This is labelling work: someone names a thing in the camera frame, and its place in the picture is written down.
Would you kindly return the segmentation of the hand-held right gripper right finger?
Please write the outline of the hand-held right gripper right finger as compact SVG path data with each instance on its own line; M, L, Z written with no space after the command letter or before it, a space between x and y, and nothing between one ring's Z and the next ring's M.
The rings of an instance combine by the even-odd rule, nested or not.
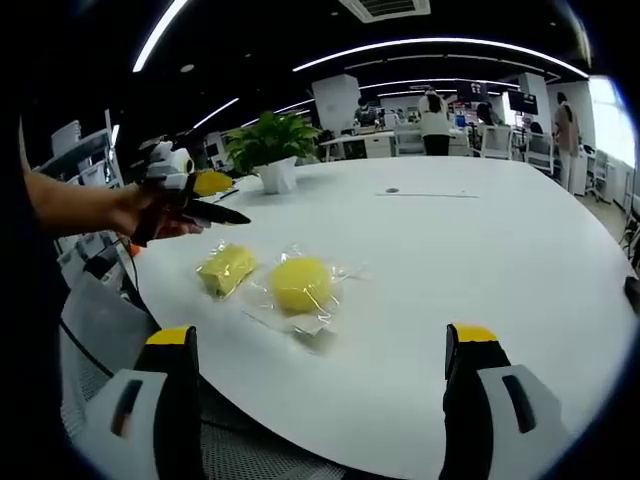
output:
M485 327L446 330L441 479L538 479L571 443L561 404Z

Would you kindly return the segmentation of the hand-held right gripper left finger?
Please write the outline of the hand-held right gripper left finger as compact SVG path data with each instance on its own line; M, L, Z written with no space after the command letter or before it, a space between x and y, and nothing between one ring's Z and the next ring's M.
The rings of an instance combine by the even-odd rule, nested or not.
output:
M74 444L106 479L199 479L196 328L162 329L89 402Z

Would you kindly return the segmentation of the person's left hand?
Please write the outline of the person's left hand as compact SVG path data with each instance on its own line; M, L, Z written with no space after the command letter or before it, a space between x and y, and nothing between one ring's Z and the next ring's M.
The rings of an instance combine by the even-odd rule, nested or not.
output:
M165 191L129 184L116 191L114 211L112 212L112 229L118 233L131 237L138 227L145 211L165 200ZM164 208L155 218L156 239L180 237L189 234L201 234L203 227L191 221L179 220Z

